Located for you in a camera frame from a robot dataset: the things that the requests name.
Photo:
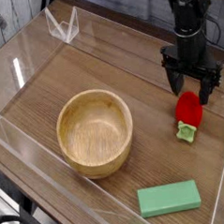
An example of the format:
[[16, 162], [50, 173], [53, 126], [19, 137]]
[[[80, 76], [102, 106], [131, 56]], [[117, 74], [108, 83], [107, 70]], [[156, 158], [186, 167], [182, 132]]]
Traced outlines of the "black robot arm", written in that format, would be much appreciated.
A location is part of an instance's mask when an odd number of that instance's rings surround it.
[[161, 65], [165, 67], [171, 90], [179, 95], [189, 76], [201, 82], [200, 104], [208, 103], [215, 87], [221, 83], [223, 65], [206, 46], [207, 10], [210, 0], [168, 0], [175, 19], [176, 42], [161, 47]]

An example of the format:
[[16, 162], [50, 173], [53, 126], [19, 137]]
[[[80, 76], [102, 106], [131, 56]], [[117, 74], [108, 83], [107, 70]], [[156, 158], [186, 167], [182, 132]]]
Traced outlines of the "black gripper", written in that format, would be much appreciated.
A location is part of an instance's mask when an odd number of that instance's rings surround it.
[[[184, 85], [183, 77], [192, 77], [201, 81], [200, 104], [202, 106], [206, 104], [210, 96], [211, 86], [219, 87], [221, 83], [220, 77], [223, 65], [214, 59], [208, 50], [203, 52], [196, 62], [180, 61], [174, 45], [161, 47], [160, 52], [162, 54], [161, 65], [166, 69], [171, 90], [179, 95]], [[211, 82], [210, 79], [204, 78], [206, 75], [211, 76]]]

